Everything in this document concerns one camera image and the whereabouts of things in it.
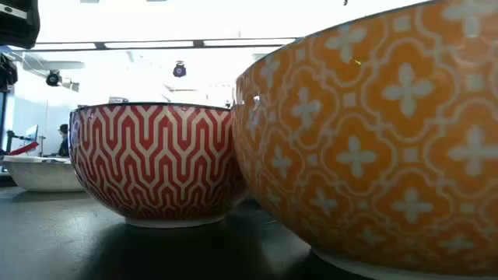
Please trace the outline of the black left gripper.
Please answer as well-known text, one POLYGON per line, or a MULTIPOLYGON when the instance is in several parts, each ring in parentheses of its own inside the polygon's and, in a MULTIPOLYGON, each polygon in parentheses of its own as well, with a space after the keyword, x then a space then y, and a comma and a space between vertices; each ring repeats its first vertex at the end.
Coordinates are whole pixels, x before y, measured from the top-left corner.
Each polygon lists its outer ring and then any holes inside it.
POLYGON ((1 0, 1 45, 31 49, 39 32, 37 0, 1 0))

